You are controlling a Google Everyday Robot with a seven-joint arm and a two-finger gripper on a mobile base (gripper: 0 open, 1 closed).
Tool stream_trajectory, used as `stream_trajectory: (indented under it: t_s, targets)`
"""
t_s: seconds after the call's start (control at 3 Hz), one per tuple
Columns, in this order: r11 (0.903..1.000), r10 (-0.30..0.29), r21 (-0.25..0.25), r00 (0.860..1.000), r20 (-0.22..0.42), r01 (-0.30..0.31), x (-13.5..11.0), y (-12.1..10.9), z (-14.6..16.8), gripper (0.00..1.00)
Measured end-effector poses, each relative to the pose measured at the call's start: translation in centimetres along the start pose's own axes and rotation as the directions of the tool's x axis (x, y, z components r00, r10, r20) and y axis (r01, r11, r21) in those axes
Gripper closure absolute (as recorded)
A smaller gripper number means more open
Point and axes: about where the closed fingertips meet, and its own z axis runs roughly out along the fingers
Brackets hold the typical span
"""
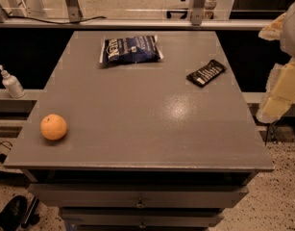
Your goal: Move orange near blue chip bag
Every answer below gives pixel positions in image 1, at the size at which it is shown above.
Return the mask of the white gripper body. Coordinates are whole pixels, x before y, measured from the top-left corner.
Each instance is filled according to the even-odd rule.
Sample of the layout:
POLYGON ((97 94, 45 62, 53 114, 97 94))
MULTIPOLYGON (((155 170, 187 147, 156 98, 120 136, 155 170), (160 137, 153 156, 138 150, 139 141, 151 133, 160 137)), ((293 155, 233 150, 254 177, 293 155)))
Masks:
POLYGON ((295 57, 295 2, 289 7, 284 17, 280 44, 283 52, 295 57))

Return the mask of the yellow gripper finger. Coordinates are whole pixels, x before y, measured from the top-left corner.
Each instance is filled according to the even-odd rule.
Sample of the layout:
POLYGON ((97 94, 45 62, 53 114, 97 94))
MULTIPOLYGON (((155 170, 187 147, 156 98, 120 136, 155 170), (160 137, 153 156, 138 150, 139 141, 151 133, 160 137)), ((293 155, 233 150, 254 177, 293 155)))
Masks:
POLYGON ((281 30, 283 28, 283 21, 285 19, 286 13, 282 13, 276 19, 274 19, 270 24, 265 26, 260 30, 258 36, 265 40, 279 40, 281 30))
POLYGON ((256 117, 262 123, 279 120, 295 102, 295 58, 271 69, 256 117))

